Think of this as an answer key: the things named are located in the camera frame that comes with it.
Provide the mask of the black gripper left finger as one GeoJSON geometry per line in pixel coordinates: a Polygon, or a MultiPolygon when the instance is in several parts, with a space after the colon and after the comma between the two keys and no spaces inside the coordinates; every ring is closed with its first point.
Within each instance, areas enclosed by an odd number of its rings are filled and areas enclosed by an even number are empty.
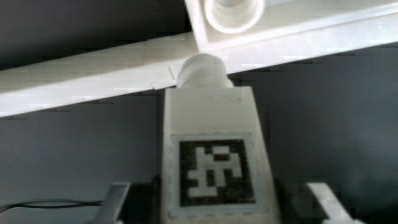
{"type": "Polygon", "coordinates": [[[110,185],[89,224],[156,224],[156,192],[149,183],[117,182],[110,185]]]}

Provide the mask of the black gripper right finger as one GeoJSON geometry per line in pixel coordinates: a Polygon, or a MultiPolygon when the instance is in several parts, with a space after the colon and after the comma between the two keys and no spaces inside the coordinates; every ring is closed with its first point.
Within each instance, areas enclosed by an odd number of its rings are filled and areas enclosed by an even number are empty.
{"type": "Polygon", "coordinates": [[[279,201],[284,224],[364,224],[352,217],[325,182],[282,185],[279,201]]]}

